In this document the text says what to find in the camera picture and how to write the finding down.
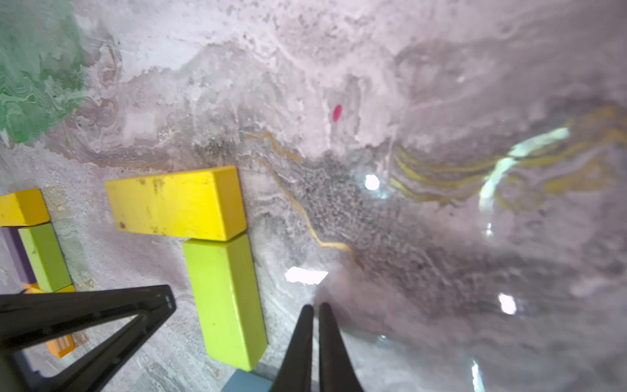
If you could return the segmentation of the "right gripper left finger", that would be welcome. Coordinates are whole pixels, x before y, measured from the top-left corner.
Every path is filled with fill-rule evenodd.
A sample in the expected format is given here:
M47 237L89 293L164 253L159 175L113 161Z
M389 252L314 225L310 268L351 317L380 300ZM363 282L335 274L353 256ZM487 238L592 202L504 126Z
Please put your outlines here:
M100 391L175 311L168 285L3 295L1 389ZM130 322L54 377L34 371L23 354L31 346L121 318Z

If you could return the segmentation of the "orange block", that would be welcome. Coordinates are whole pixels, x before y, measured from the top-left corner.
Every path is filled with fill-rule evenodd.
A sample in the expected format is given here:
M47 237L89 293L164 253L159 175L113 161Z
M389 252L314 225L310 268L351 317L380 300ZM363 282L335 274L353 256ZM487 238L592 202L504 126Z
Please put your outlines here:
M23 284L23 287L26 294L47 293L42 290L38 284ZM47 343L47 348L51 354L60 359L74 351L77 347L86 344L88 341L89 336L86 333L72 333L49 341Z

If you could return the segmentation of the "purple block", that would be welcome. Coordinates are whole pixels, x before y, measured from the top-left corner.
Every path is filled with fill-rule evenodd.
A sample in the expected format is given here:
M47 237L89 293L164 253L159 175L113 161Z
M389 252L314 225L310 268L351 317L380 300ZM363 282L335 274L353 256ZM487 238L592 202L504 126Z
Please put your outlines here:
M37 279L24 248L18 227L2 227L1 233L8 246L17 274L24 284L36 284Z

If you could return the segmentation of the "lime green block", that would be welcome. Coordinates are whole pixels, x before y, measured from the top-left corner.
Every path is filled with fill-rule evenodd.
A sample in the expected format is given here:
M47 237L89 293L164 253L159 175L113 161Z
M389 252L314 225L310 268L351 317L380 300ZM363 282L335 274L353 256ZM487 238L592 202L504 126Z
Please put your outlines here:
M208 356L250 372L268 341L248 235L190 239L183 251Z
M52 223L19 228L18 233L41 290L57 292L73 284Z

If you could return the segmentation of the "light blue block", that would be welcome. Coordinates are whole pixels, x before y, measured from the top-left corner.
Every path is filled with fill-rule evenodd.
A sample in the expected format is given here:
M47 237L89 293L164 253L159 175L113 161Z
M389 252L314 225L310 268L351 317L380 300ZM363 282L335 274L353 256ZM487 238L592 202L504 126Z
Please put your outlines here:
M269 392L273 382L252 372L237 369L221 392Z

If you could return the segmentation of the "long yellow block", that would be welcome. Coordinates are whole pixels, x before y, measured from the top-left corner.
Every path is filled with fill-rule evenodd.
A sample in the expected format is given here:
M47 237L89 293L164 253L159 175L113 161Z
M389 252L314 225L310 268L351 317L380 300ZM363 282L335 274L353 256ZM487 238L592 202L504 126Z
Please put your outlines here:
M1 226L34 226L51 220L40 189L28 189L0 198Z

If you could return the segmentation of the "yellow-green long block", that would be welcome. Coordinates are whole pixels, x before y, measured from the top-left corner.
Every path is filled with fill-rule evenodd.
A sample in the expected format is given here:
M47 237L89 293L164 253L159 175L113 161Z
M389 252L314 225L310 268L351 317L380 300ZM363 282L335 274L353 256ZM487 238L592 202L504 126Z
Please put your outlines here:
M247 228L234 166L108 181L118 230L225 242Z

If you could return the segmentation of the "small yellow block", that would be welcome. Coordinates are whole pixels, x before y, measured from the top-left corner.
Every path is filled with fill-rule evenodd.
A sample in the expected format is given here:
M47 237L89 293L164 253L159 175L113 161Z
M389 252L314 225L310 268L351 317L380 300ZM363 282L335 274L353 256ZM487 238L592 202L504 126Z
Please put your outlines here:
M67 293L67 292L75 292L75 287L73 284L70 284L67 287L63 287L62 289L56 291L56 293Z

